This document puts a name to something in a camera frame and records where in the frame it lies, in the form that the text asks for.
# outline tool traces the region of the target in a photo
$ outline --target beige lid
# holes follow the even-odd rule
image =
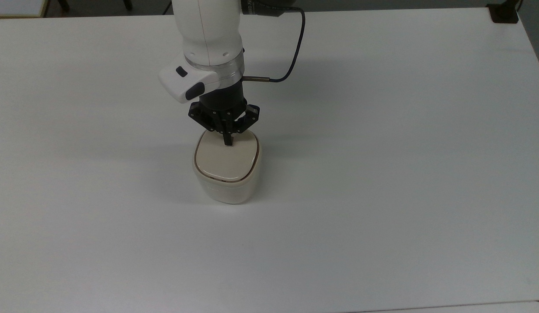
[[[249,130],[236,133],[232,146],[223,136],[206,131],[200,138],[194,162],[201,174],[223,182],[239,182],[248,176],[258,159],[258,140]]]

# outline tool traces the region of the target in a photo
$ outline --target floor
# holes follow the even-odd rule
[[[58,0],[49,0],[45,17],[160,15],[170,0],[132,0],[134,8],[126,10],[122,0],[67,0],[69,12],[63,12]],[[297,0],[296,6],[307,11],[390,10],[414,8],[484,7],[501,0]],[[167,11],[172,14],[172,6]],[[539,59],[539,0],[524,0],[519,12],[522,23]]]

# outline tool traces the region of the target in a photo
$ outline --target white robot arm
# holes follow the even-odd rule
[[[244,58],[239,0],[174,0],[182,52],[159,78],[180,103],[232,86],[242,78]]]

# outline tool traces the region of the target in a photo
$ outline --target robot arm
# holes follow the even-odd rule
[[[242,52],[239,0],[174,0],[173,5],[186,59],[217,66]]]
[[[248,104],[243,80],[283,81],[244,76],[244,49],[239,34],[244,14],[280,16],[295,0],[173,0],[174,18],[182,34],[183,51],[159,73],[165,89],[180,103],[192,103],[188,115],[208,131],[221,133],[233,145],[234,133],[243,133],[258,120],[259,107]]]

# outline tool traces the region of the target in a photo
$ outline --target white control handle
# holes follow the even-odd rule
[[[159,72],[159,80],[166,91],[180,103],[209,93],[219,88],[219,75],[212,71],[202,71],[192,67],[182,53]]]

